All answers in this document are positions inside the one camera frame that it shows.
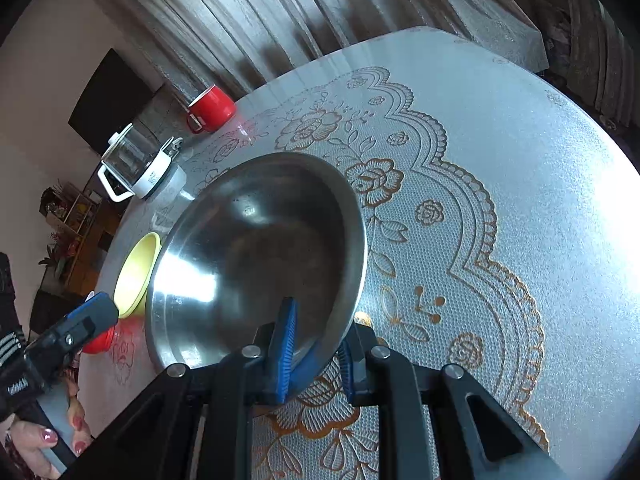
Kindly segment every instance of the metal screw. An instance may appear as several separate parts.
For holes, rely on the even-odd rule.
[[[242,355],[244,357],[255,359],[256,357],[260,357],[260,354],[260,347],[257,345],[247,345],[242,348]]]
[[[449,377],[451,377],[453,379],[459,379],[465,374],[465,371],[464,371],[464,368],[462,366],[447,365],[444,368],[444,373],[446,373]]]
[[[174,379],[182,377],[185,373],[187,373],[187,367],[182,363],[174,363],[172,365],[169,365],[169,367],[166,369],[166,374]]]
[[[386,359],[391,355],[391,350],[386,346],[377,345],[371,349],[371,355],[376,359]]]

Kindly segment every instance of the yellow bowl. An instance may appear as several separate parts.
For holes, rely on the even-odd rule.
[[[121,319],[130,316],[146,298],[146,288],[159,252],[160,237],[149,233],[140,238],[127,256],[113,291],[113,303],[118,307]]]

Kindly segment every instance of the mug handle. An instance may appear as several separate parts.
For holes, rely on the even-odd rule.
[[[189,122],[189,117],[199,126],[199,128],[197,130],[194,130],[193,127],[191,126],[191,123]],[[187,121],[187,126],[189,127],[189,129],[191,130],[191,133],[193,134],[199,134],[202,130],[204,130],[204,126],[202,124],[200,124],[200,121],[196,119],[196,116],[193,115],[191,112],[189,112],[186,115],[186,121]]]
[[[111,198],[111,200],[113,200],[114,202],[122,202],[123,200],[126,200],[127,198],[133,196],[133,193],[130,191],[125,191],[120,195],[116,195],[116,192],[113,190],[113,187],[111,187],[111,184],[109,184],[109,181],[104,174],[105,171],[107,171],[107,167],[103,164],[101,165],[100,170],[98,170],[98,178],[100,179],[100,182],[104,186],[104,189],[107,191],[107,194],[109,195],[109,198]]]

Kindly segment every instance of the wall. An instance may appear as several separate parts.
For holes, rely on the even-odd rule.
[[[0,251],[8,254],[15,287],[15,306],[25,335],[33,298],[40,286],[52,229],[38,213],[42,192],[55,180],[11,145],[0,149]]]
[[[160,87],[155,69],[93,0],[32,0],[0,47],[0,142],[82,189],[99,156],[67,121],[110,48]]]

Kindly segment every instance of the kettle handle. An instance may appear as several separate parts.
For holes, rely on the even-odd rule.
[[[109,184],[109,181],[104,174],[105,171],[107,171],[107,167],[104,164],[101,164],[100,170],[98,170],[98,178],[100,179],[100,182],[104,186],[104,189],[107,191],[107,194],[109,195],[109,198],[111,198],[111,200],[113,200],[114,202],[122,202],[123,200],[126,200],[127,198],[133,196],[133,193],[131,191],[125,191],[120,195],[116,195],[116,192],[113,190],[113,187],[111,187],[111,184]]]

